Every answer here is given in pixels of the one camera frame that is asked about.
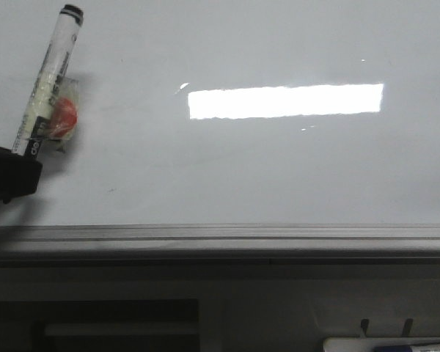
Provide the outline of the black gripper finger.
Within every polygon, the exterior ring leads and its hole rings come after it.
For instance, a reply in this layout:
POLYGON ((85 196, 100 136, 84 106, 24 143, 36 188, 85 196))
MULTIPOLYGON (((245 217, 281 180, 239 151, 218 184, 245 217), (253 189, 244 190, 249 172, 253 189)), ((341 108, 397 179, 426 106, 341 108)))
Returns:
POLYGON ((0 147, 0 201, 7 204, 14 198, 34 194, 42 169, 39 161, 0 147))

